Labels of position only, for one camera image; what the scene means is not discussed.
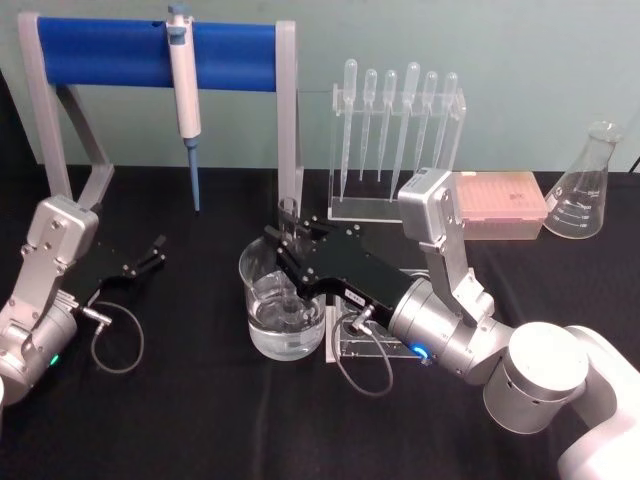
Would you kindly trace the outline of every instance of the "plastic pipette rack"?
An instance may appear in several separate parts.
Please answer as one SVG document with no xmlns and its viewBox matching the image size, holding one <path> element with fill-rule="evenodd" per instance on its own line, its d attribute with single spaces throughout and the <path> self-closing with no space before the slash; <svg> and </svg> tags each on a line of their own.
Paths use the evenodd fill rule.
<svg viewBox="0 0 640 480">
<path fill-rule="evenodd" d="M 404 75 L 369 69 L 358 79 L 357 70 L 347 60 L 347 89 L 333 86 L 328 217 L 399 223 L 398 190 L 411 175 L 453 168 L 464 94 L 455 73 L 438 81 L 415 62 Z"/>
</svg>

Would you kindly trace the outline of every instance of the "cable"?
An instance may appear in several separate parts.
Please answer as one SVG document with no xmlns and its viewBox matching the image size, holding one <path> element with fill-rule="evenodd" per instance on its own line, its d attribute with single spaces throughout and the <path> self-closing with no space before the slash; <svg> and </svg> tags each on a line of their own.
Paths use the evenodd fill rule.
<svg viewBox="0 0 640 480">
<path fill-rule="evenodd" d="M 631 165 L 631 168 L 629 169 L 629 173 L 635 172 L 636 168 L 638 168 L 638 165 L 640 165 L 640 157 L 638 157 L 638 159 L 633 162 L 633 165 Z"/>
<path fill-rule="evenodd" d="M 331 329 L 331 351 L 333 352 L 333 358 L 336 359 L 336 364 L 338 365 L 338 368 L 342 372 L 342 375 L 344 375 L 344 378 L 346 378 L 347 381 L 349 382 L 349 384 L 351 384 L 351 386 L 353 388 L 355 388 L 358 392 L 362 393 L 363 395 L 367 395 L 368 397 L 383 397 L 384 395 L 389 393 L 391 391 L 391 389 L 393 388 L 393 369 L 391 368 L 391 362 L 389 361 L 389 357 L 387 356 L 387 352 L 384 351 L 384 348 L 382 348 L 382 345 L 380 344 L 380 341 L 373 335 L 373 333 L 371 333 L 370 330 L 369 330 L 369 332 L 366 332 L 364 330 L 360 330 L 365 335 L 370 337 L 376 343 L 376 345 L 380 349 L 380 353 L 382 353 L 382 358 L 384 360 L 385 366 L 387 367 L 387 373 L 389 375 L 389 383 L 383 390 L 380 390 L 378 392 L 372 392 L 370 390 L 365 390 L 364 388 L 360 387 L 360 385 L 358 385 L 353 380 L 353 378 L 351 378 L 351 376 L 347 373 L 347 370 L 342 365 L 342 361 L 340 360 L 340 356 L 338 355 L 338 352 L 336 350 L 335 339 L 336 339 L 336 332 L 338 331 L 338 328 L 340 328 L 340 325 L 342 325 L 342 323 L 345 320 L 347 320 L 348 318 L 358 317 L 359 315 L 360 314 L 358 312 L 347 312 L 344 315 L 342 315 L 336 321 L 336 323 L 333 325 L 333 328 Z"/>
<path fill-rule="evenodd" d="M 120 310 L 121 312 L 127 314 L 129 316 L 129 318 L 131 318 L 131 320 L 133 320 L 133 323 L 135 324 L 136 328 L 138 329 L 138 333 L 140 335 L 140 348 L 138 349 L 138 357 L 136 358 L 136 360 L 130 366 L 128 366 L 126 368 L 116 369 L 116 368 L 107 367 L 98 358 L 98 355 L 96 354 L 96 343 L 98 342 L 98 337 L 102 333 L 102 329 L 101 328 L 96 330 L 96 333 L 93 335 L 93 340 L 91 340 L 91 356 L 93 357 L 93 361 L 96 362 L 96 365 L 98 365 L 98 367 L 103 369 L 105 372 L 112 373 L 114 375 L 122 375 L 122 374 L 125 374 L 125 373 L 129 373 L 131 370 L 133 370 L 134 368 L 136 368 L 140 364 L 140 361 L 142 360 L 142 354 L 144 353 L 144 332 L 142 331 L 142 325 L 140 325 L 140 322 L 138 321 L 136 316 L 133 313 L 131 313 L 129 310 L 124 308 L 122 305 L 118 305 L 117 303 L 102 302 L 102 301 L 95 302 L 93 305 L 102 305 L 104 307 L 111 307 L 111 308 L 115 308 L 116 310 Z"/>
</svg>

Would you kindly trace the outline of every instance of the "white label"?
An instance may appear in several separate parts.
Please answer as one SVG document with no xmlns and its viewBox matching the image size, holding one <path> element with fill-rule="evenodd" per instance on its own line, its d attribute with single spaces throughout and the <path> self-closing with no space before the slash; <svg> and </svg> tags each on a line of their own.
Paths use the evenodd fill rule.
<svg viewBox="0 0 640 480">
<path fill-rule="evenodd" d="M 361 307 L 364 307 L 366 304 L 366 302 L 364 301 L 364 298 L 362 298 L 360 295 L 356 295 L 351 290 L 348 290 L 346 288 L 344 290 L 344 296 L 347 297 L 349 300 L 357 303 Z"/>
</svg>

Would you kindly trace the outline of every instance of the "light green wall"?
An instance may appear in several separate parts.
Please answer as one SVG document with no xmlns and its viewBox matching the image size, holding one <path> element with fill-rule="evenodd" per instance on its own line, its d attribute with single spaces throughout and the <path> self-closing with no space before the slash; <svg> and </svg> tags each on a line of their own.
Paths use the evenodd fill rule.
<svg viewBox="0 0 640 480">
<path fill-rule="evenodd" d="M 587 125 L 608 119 L 627 128 L 612 160 L 625 170 L 640 155 L 640 36 L 637 0 L 191 0 L 202 21 L 297 21 L 305 166 L 327 165 L 332 83 L 353 57 L 360 71 L 410 61 L 423 72 L 456 71 L 468 115 L 460 169 L 564 170 Z M 18 46 L 20 10 L 43 15 L 161 19 L 157 0 L 4 0 L 0 68 L 36 154 L 33 112 Z M 81 87 L 112 161 L 184 165 L 170 90 Z M 202 92 L 203 166 L 276 165 L 275 98 Z M 67 159 L 86 155 L 63 121 Z"/>
</svg>

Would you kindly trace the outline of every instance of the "black table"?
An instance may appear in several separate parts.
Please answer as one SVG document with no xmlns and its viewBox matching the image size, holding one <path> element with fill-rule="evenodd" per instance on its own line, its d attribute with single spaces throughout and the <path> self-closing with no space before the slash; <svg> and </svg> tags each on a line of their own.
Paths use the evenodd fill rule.
<svg viewBox="0 0 640 480">
<path fill-rule="evenodd" d="M 73 183 L 86 174 L 73 168 Z M 61 361 L 5 409 L 0 478 L 557 478 L 558 456 L 586 431 L 570 409 L 545 432 L 517 436 L 493 423 L 480 387 L 437 367 L 397 360 L 391 394 L 369 399 L 325 365 L 324 345 L 294 363 L 262 357 L 249 339 L 237 261 L 273 218 L 275 173 L 201 177 L 196 218 L 186 170 L 116 169 L 101 241 L 135 254 L 158 233 L 168 237 L 165 269 L 132 305 L 147 336 L 144 360 L 128 376 L 97 370 L 88 352 L 95 326 L 80 319 Z M 544 191 L 554 179 L 539 177 Z M 326 173 L 307 172 L 306 209 L 326 212 L 326 181 Z M 47 195 L 41 170 L 0 179 L 2 302 Z M 594 328 L 640 365 L 639 200 L 640 176 L 614 174 L 604 228 L 592 239 L 543 231 L 534 242 L 469 242 L 469 264 L 494 296 L 497 317 L 511 326 Z M 417 246 L 399 243 L 399 226 L 367 235 L 396 265 L 423 264 Z M 370 387 L 385 381 L 380 360 L 347 363 Z"/>
</svg>

